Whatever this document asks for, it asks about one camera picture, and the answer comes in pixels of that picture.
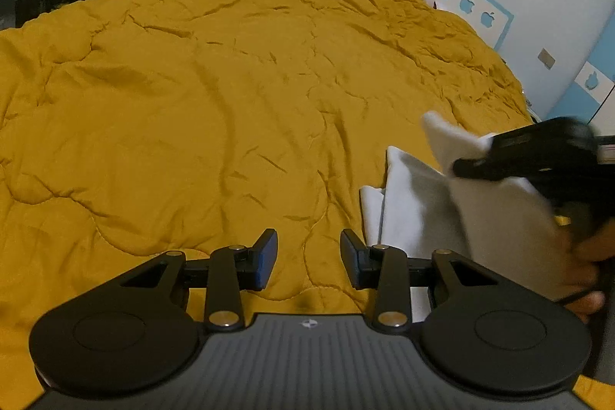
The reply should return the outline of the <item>person right hand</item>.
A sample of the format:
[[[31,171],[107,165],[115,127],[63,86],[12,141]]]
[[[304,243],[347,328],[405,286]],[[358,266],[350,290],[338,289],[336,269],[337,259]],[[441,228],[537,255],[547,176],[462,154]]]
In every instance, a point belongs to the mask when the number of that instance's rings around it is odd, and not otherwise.
[[[566,308],[588,324],[591,316],[606,304],[605,294],[596,289],[597,265],[614,257],[614,219],[610,219],[596,234],[576,244],[572,239],[570,220],[559,217],[555,221],[558,223],[555,244],[562,257],[558,286],[581,293],[581,297],[569,302]]]

